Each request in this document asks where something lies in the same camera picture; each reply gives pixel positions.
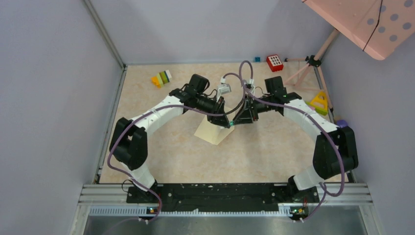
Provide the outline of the pale yellow envelope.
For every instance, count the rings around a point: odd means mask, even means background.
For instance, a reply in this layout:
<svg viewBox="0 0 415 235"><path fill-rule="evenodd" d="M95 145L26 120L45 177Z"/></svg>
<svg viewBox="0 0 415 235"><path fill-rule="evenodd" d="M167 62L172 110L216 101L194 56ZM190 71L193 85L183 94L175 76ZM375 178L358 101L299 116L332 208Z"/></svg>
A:
<svg viewBox="0 0 415 235"><path fill-rule="evenodd" d="M194 133L194 136L211 144L218 145L235 129L234 126L231 126L230 128L225 128L214 125L210 123L207 118L208 116L206 116L202 120L196 132Z"/></svg>

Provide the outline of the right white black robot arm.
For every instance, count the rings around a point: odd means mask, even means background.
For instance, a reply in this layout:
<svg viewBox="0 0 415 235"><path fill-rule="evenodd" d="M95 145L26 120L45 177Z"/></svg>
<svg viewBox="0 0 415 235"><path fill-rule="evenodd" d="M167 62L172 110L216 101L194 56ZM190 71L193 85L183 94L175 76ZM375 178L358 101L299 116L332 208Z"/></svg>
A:
<svg viewBox="0 0 415 235"><path fill-rule="evenodd" d="M295 92L288 93L281 77L266 79L267 93L256 97L249 83L241 80L251 113L271 110L297 124L315 143L312 164L288 180L287 196L294 202L307 195L307 189L321 185L330 196L340 196L345 188L345 173L358 166L354 131L321 117Z"/></svg>

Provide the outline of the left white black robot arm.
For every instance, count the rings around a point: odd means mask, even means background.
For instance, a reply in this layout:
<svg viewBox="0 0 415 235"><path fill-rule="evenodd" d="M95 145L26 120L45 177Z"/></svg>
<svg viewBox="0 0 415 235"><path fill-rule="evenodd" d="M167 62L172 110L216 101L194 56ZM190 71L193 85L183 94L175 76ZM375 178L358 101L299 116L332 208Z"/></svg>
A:
<svg viewBox="0 0 415 235"><path fill-rule="evenodd" d="M156 180L146 165L148 157L148 138L159 128L188 110L207 115L210 122L223 128L229 128L230 122L225 112L222 94L231 91L224 83L218 85L216 97L205 94L210 82L198 74L181 89L172 90L166 98L146 113L131 118L120 118L116 124L110 142L110 156L122 163L122 173L128 175L138 186L138 196L144 202L152 202L157 196Z"/></svg>

